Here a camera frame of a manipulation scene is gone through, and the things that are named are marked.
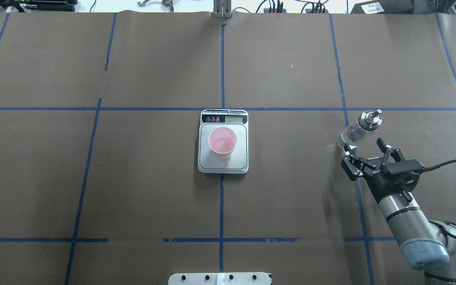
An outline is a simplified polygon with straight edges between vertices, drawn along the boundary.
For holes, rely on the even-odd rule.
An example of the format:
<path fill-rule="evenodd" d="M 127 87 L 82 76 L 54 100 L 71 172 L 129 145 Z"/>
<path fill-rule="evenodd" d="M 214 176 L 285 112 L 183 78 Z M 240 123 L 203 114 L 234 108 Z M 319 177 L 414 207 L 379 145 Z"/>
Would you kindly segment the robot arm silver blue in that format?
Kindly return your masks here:
<path fill-rule="evenodd" d="M 363 178 L 391 230 L 402 256 L 422 271 L 426 285 L 456 285 L 456 224 L 429 220 L 412 190 L 420 175 L 445 164 L 424 166 L 378 138 L 381 157 L 363 158 L 344 144 L 341 166 L 350 180 Z"/>

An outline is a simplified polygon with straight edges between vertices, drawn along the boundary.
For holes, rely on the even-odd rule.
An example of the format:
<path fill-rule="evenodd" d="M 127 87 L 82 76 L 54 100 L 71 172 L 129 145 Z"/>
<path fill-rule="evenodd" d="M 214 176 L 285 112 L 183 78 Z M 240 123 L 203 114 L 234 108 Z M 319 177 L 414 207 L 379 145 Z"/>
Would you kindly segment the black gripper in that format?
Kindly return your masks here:
<path fill-rule="evenodd" d="M 390 158 L 394 159 L 393 164 L 403 166 L 405 157 L 399 148 L 387 145 L 381 137 L 376 140 L 376 144 L 383 154 L 382 158 L 358 157 L 349 144 L 344 144 L 341 166 L 349 180 L 356 181 L 358 177 L 364 177 L 376 202 L 381 202 L 382 199 L 393 194 L 412 192 L 418 184 L 420 174 L 409 173 L 399 177 L 385 177 L 380 168 L 391 164 Z"/>

